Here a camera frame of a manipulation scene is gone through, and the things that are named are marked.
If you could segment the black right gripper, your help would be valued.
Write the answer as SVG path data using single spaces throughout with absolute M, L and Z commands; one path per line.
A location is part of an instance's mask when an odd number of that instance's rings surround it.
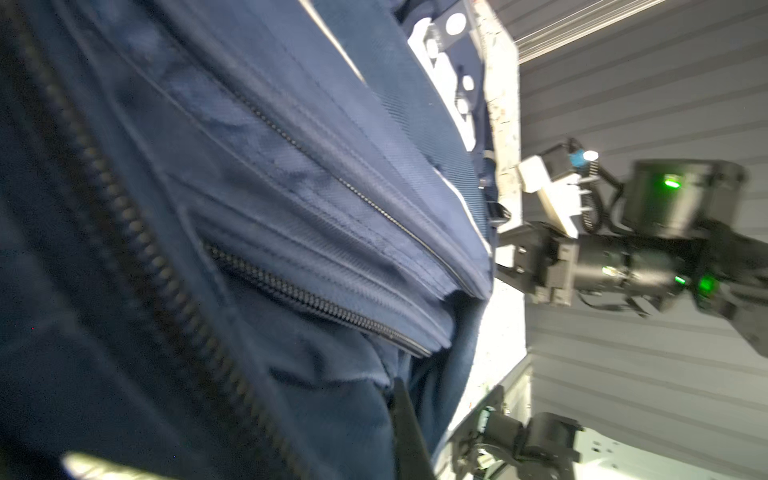
M 544 222 L 502 233 L 496 248 L 496 278 L 528 295 L 535 304 L 572 303 L 577 240 Z

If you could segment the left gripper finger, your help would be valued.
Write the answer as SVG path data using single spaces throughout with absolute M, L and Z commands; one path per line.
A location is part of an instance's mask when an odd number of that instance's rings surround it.
M 430 457 L 414 407 L 402 379 L 393 384 L 390 416 L 394 435 L 394 456 L 398 480 L 434 480 Z

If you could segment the navy blue student backpack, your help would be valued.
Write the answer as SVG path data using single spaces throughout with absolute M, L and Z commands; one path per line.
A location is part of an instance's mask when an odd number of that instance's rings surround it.
M 1 5 L 1 475 L 432 468 L 489 302 L 492 168 L 412 49 L 447 1 Z

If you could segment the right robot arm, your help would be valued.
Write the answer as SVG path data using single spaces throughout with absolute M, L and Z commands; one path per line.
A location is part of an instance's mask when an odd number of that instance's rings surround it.
M 767 354 L 767 245 L 736 232 L 747 170 L 724 160 L 648 159 L 617 184 L 598 225 L 576 238 L 547 222 L 501 236 L 512 262 L 496 276 L 537 304 L 579 299 L 605 312 L 648 317 L 684 292 Z

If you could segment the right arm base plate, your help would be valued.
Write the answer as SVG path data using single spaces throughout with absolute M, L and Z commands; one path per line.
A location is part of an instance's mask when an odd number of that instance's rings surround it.
M 520 479 L 573 479 L 582 430 L 576 420 L 548 412 L 526 424 L 514 419 L 504 413 L 504 389 L 496 385 L 450 437 L 452 471 L 457 479 L 497 479 L 513 467 Z

